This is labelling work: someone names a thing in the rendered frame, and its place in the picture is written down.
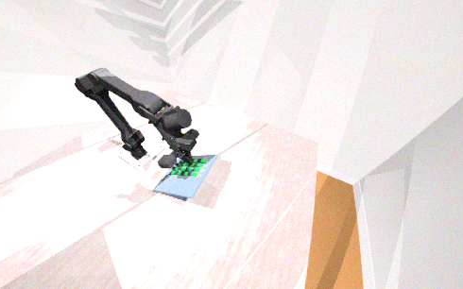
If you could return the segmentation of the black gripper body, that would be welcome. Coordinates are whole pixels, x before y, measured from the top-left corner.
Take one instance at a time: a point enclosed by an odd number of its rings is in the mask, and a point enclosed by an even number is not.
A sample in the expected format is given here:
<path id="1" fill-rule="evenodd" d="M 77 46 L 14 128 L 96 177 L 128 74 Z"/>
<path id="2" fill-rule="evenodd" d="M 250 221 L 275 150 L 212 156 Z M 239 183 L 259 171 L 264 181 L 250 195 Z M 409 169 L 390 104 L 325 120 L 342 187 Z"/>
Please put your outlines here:
<path id="1" fill-rule="evenodd" d="M 177 162 L 176 157 L 181 157 L 185 152 L 180 149 L 180 151 L 177 151 L 171 141 L 171 138 L 175 136 L 175 138 L 178 136 L 178 130 L 172 130 L 170 133 L 163 135 L 162 140 L 166 141 L 169 144 L 169 150 L 172 150 L 172 152 L 169 155 L 163 155 L 159 160 L 158 160 L 158 165 L 160 168 L 172 168 Z"/>

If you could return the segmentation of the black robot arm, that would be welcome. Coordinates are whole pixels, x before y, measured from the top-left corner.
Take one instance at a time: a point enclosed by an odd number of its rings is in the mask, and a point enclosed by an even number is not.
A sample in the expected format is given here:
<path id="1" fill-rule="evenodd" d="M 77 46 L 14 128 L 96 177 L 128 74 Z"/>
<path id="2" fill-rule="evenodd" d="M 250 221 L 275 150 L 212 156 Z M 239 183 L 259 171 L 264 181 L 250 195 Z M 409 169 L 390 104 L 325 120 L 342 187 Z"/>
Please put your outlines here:
<path id="1" fill-rule="evenodd" d="M 107 117 L 118 128 L 122 146 L 125 151 L 130 152 L 136 160 L 140 160 L 148 151 L 143 149 L 142 142 L 145 141 L 145 135 L 141 130 L 133 128 L 123 113 L 119 111 L 113 100 L 109 96 L 109 91 L 128 101 L 133 110 L 139 116 L 148 119 L 158 132 L 163 136 L 172 130 L 178 130 L 178 136 L 171 138 L 172 144 L 177 151 L 185 149 L 192 151 L 197 144 L 197 133 L 190 128 L 193 117 L 190 112 L 166 102 L 157 94 L 148 90 L 141 91 L 132 87 L 123 79 L 111 74 L 108 69 L 99 68 L 88 74 L 75 79 L 75 86 L 85 97 L 92 99 L 107 114 Z M 157 114 L 156 114 L 157 113 Z M 183 128 L 190 128 L 188 132 L 181 132 Z M 137 160 L 137 161 L 138 161 Z"/>

